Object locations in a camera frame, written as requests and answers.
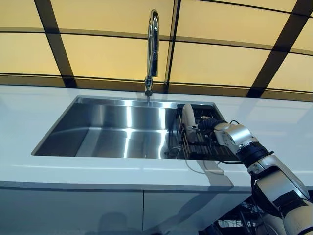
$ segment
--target chrome faucet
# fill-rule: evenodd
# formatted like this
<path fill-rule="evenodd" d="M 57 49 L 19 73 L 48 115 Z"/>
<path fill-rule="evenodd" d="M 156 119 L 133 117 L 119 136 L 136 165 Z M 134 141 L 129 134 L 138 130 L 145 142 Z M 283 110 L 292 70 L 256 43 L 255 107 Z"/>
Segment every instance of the chrome faucet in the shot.
<path fill-rule="evenodd" d="M 145 95 L 148 97 L 152 96 L 151 88 L 153 83 L 153 77 L 157 76 L 158 43 L 158 13 L 156 10 L 152 10 L 148 24 L 147 76 L 145 79 Z"/>

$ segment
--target dark ceiling beam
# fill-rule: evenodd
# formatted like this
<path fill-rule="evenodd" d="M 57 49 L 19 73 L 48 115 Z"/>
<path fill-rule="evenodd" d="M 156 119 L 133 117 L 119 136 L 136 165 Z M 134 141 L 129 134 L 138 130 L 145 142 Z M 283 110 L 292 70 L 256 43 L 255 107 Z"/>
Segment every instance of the dark ceiling beam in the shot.
<path fill-rule="evenodd" d="M 312 0 L 298 0 L 272 51 L 253 82 L 247 97 L 260 98 L 285 60 L 313 11 Z"/>
<path fill-rule="evenodd" d="M 180 0 L 174 0 L 171 35 L 170 35 L 170 42 L 168 46 L 167 63 L 166 63 L 166 71 L 165 71 L 165 83 L 166 83 L 165 86 L 167 88 L 166 89 L 167 92 L 168 92 L 168 87 L 170 84 L 172 62 L 173 62 L 173 56 L 174 56 L 174 47 L 175 47 L 176 33 L 177 33 L 177 26 L 178 26 L 178 19 L 179 19 L 179 11 L 180 11 Z"/>
<path fill-rule="evenodd" d="M 68 88 L 76 88 L 77 85 L 73 71 L 67 57 L 51 2 L 50 0 L 34 0 L 34 2 L 64 85 Z"/>

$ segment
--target sink basin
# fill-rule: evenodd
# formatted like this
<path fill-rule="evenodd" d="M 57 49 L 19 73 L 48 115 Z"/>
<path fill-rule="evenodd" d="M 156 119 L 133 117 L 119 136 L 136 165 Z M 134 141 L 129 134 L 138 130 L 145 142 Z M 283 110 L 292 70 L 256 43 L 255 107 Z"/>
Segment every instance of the sink basin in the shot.
<path fill-rule="evenodd" d="M 181 158 L 174 102 L 78 96 L 33 155 L 110 158 Z M 198 104 L 213 110 L 214 103 Z"/>

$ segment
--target black cable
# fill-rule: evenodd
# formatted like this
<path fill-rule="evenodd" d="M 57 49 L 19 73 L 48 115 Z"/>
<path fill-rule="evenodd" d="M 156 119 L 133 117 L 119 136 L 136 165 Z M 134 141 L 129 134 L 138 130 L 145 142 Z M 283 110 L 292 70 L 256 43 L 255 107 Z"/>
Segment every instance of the black cable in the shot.
<path fill-rule="evenodd" d="M 223 160 L 218 160 L 219 162 L 221 163 L 226 163 L 226 164 L 242 164 L 242 162 L 226 162 L 226 161 L 223 161 Z"/>
<path fill-rule="evenodd" d="M 237 124 L 240 124 L 239 122 L 237 122 L 236 120 L 232 120 L 229 124 L 231 124 L 232 122 L 235 122 Z"/>

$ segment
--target ceiling panel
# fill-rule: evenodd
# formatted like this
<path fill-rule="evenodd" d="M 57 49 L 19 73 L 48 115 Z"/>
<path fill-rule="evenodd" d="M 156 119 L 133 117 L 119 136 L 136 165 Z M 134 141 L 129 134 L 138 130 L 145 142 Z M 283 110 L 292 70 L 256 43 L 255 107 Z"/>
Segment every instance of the ceiling panel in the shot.
<path fill-rule="evenodd" d="M 269 50 L 176 43 L 171 82 L 251 86 Z"/>
<path fill-rule="evenodd" d="M 147 40 L 62 35 L 75 76 L 144 80 Z M 158 77 L 164 81 L 168 42 L 159 42 Z"/>
<path fill-rule="evenodd" d="M 51 0 L 59 28 L 147 33 L 152 9 L 170 35 L 174 0 Z"/>
<path fill-rule="evenodd" d="M 45 34 L 0 33 L 0 72 L 60 75 Z"/>
<path fill-rule="evenodd" d="M 309 18 L 292 48 L 313 51 L 313 19 Z"/>
<path fill-rule="evenodd" d="M 0 27 L 40 27 L 34 0 L 1 0 Z"/>
<path fill-rule="evenodd" d="M 183 0 L 177 35 L 274 45 L 288 17 L 251 7 Z"/>
<path fill-rule="evenodd" d="M 313 92 L 313 56 L 289 53 L 268 87 Z"/>
<path fill-rule="evenodd" d="M 274 10 L 288 11 L 291 12 L 297 0 L 283 0 L 283 1 L 273 1 L 273 0 L 220 0 L 223 2 L 231 2 L 249 6 L 258 6 Z"/>

